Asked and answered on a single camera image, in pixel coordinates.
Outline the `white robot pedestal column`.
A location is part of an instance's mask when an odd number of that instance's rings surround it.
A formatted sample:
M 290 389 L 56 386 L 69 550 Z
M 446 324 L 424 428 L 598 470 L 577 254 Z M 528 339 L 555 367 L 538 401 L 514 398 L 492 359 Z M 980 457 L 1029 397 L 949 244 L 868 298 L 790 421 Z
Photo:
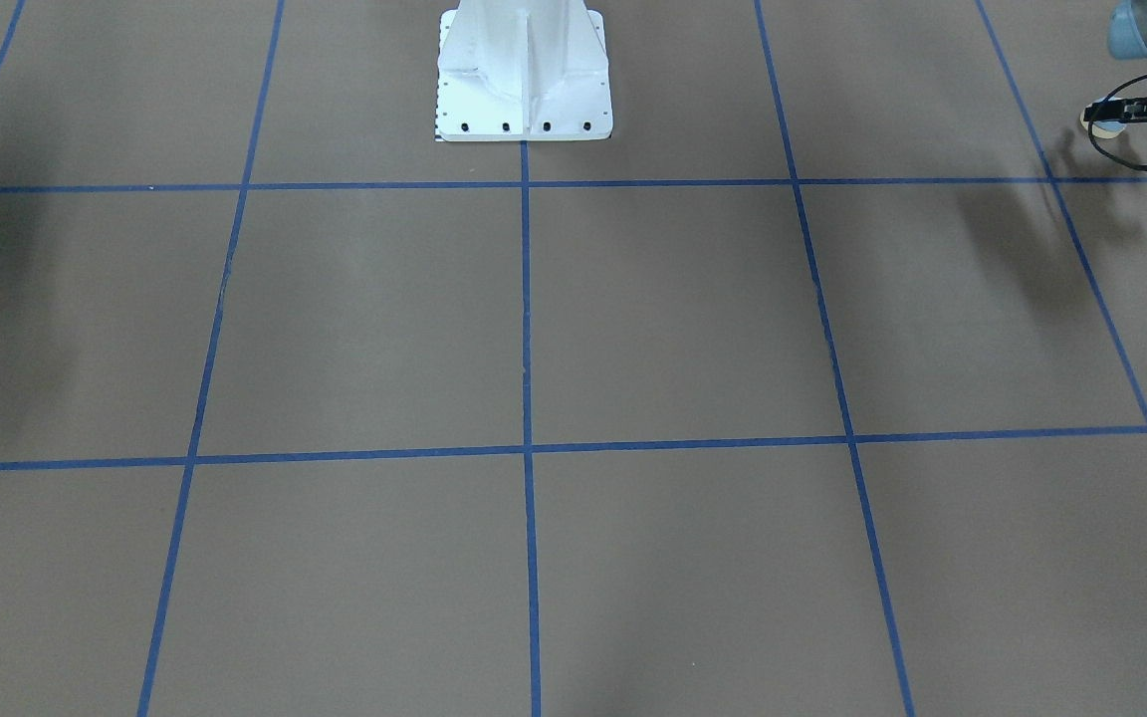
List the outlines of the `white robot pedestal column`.
M 438 22 L 434 139 L 612 135 L 604 17 L 583 1 L 460 1 Z

